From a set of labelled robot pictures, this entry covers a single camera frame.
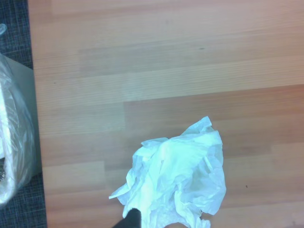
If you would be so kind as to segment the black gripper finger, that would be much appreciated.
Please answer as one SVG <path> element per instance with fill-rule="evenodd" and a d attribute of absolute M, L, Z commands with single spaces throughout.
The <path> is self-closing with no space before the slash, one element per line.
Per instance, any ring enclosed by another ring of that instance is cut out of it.
<path fill-rule="evenodd" d="M 113 228 L 141 228 L 141 212 L 133 208 L 131 209 L 125 218 L 116 223 Z"/>

